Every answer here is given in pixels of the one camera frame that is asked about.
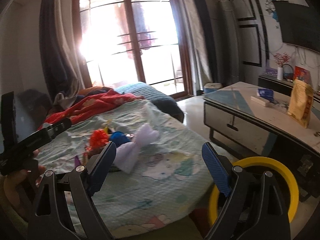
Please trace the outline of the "person's left hand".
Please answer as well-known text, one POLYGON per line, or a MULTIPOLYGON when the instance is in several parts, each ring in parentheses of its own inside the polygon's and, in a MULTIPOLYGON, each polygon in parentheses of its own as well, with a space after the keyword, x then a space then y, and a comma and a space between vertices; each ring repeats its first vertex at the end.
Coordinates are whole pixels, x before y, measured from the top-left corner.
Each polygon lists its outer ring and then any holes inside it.
POLYGON ((30 173, 31 171, 23 169, 7 176, 1 176, 5 198, 9 201, 13 210, 25 221, 28 220, 27 204, 21 199, 22 194, 19 194, 18 188, 29 177, 30 173))

